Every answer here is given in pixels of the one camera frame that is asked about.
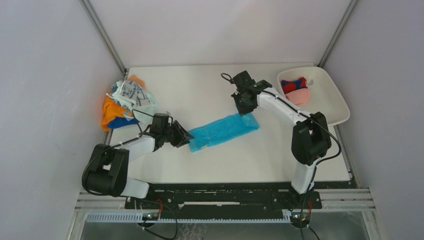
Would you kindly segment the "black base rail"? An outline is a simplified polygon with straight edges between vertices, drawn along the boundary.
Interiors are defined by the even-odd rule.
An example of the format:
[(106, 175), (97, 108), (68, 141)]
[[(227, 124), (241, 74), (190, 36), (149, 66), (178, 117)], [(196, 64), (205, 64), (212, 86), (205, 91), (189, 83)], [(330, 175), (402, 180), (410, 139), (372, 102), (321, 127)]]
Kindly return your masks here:
[(124, 203), (126, 210), (162, 210), (171, 220), (273, 220), (284, 211), (309, 215), (322, 207), (317, 191), (298, 196), (289, 182), (153, 183), (146, 198)]

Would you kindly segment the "white plastic tray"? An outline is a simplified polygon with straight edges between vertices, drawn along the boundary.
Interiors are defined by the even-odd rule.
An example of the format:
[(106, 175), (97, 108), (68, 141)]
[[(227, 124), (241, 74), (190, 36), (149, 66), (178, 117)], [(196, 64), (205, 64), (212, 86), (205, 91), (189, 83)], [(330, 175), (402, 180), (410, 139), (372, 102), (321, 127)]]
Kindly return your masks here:
[(310, 113), (321, 112), (329, 126), (346, 122), (351, 112), (339, 89), (329, 74), (316, 66), (298, 67), (280, 72), (277, 75), (277, 90), (282, 93), (281, 81), (296, 81), (304, 77), (310, 89), (310, 100), (301, 105)]

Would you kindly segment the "dark blue towel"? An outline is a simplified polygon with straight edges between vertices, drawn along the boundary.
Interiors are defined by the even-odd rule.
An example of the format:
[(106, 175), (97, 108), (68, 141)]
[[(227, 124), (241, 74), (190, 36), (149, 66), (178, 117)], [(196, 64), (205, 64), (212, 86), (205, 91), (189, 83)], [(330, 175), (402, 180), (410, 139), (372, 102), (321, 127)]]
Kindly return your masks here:
[(118, 129), (118, 128), (129, 126), (129, 125), (137, 125), (138, 123), (139, 121), (135, 118), (128, 120), (125, 117), (115, 117), (112, 121), (108, 122), (105, 125), (105, 127), (111, 130), (111, 129)]

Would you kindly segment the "pink rolled towel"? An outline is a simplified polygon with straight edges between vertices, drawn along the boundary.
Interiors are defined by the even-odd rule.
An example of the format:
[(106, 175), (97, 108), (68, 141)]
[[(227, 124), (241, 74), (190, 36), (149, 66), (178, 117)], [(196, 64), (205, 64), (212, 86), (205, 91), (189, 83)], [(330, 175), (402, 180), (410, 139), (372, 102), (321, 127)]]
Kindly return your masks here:
[(297, 106), (304, 105), (310, 101), (311, 91), (309, 88), (301, 88), (287, 93), (285, 97)]

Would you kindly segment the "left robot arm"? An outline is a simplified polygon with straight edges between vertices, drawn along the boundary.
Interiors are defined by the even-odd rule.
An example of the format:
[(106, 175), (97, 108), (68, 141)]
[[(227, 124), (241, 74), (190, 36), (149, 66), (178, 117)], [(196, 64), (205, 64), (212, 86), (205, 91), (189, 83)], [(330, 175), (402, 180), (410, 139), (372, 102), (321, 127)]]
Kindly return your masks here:
[(137, 198), (138, 204), (149, 209), (155, 205), (157, 196), (149, 190), (148, 182), (128, 176), (130, 162), (157, 151), (166, 143), (179, 148), (193, 139), (194, 136), (174, 120), (150, 124), (136, 137), (116, 145), (97, 144), (83, 171), (81, 185), (95, 196)]

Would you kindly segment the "bright blue towel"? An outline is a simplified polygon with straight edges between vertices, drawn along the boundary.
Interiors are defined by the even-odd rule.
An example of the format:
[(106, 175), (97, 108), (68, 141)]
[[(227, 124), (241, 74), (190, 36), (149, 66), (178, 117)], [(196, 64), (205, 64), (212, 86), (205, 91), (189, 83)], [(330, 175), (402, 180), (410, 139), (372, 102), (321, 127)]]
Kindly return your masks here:
[(191, 153), (227, 143), (260, 129), (252, 113), (239, 114), (237, 108), (233, 108), (235, 113), (188, 131), (193, 136), (188, 144)]

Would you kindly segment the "orange towel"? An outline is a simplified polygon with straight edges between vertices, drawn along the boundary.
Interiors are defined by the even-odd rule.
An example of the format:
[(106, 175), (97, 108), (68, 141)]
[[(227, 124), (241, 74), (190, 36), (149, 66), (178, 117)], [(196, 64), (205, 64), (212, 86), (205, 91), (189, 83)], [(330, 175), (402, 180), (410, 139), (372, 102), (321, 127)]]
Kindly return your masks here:
[[(141, 85), (144, 89), (146, 89), (145, 82), (136, 75), (132, 75), (126, 80), (136, 81), (139, 85)], [(106, 94), (106, 99), (104, 101), (103, 109), (102, 109), (103, 118), (101, 122), (101, 127), (104, 131), (109, 132), (111, 130), (106, 128), (106, 124), (112, 121), (116, 117), (126, 118), (127, 120), (137, 119), (140, 122), (139, 119), (143, 118), (143, 115), (141, 113), (136, 113), (134, 110), (132, 110), (131, 112), (127, 112), (125, 109), (117, 105), (111, 98), (109, 98), (107, 94)]]

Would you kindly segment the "red blue rolled towel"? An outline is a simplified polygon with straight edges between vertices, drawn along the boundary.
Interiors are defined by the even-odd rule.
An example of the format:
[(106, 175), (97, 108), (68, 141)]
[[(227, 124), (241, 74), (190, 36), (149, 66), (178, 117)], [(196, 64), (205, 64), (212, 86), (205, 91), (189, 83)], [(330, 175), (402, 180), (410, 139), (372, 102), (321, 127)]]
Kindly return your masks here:
[(281, 80), (280, 85), (285, 95), (296, 90), (308, 88), (307, 79), (304, 77), (300, 77), (293, 81)]

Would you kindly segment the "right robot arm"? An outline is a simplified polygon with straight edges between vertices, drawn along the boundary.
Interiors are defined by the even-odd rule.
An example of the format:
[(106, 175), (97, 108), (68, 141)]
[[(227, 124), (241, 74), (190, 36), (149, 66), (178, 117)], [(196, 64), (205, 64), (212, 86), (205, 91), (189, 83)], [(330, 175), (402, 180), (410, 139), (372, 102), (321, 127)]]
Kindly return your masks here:
[(326, 117), (301, 110), (282, 96), (275, 88), (245, 88), (231, 95), (240, 115), (263, 108), (292, 127), (291, 152), (297, 160), (289, 194), (289, 203), (302, 208), (309, 201), (308, 191), (314, 186), (318, 165), (332, 157), (326, 157), (332, 146)]

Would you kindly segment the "mint green towel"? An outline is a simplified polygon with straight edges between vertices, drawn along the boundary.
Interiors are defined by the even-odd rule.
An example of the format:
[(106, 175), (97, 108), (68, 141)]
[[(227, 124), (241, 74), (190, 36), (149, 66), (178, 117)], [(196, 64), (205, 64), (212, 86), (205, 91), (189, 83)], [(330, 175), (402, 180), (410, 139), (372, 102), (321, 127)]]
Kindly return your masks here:
[(155, 112), (156, 112), (156, 108), (157, 108), (157, 102), (156, 102), (156, 100), (154, 99), (154, 97), (153, 97), (153, 95), (152, 94), (150, 94), (148, 91), (146, 91), (145, 89), (144, 89), (144, 91), (147, 93), (147, 96), (148, 96), (148, 99), (149, 99), (149, 102), (144, 102), (143, 104), (142, 104), (142, 106), (134, 106), (134, 107), (132, 107), (132, 108), (127, 108), (127, 107), (122, 107), (122, 106), (120, 106), (119, 104), (117, 104), (113, 99), (113, 101), (118, 105), (118, 106), (120, 106), (121, 108), (123, 108), (124, 110), (126, 110), (127, 112), (131, 112), (132, 110), (137, 110), (137, 111), (141, 111), (141, 112), (145, 112), (145, 113), (147, 113), (147, 114), (150, 114), (150, 115), (153, 115)]

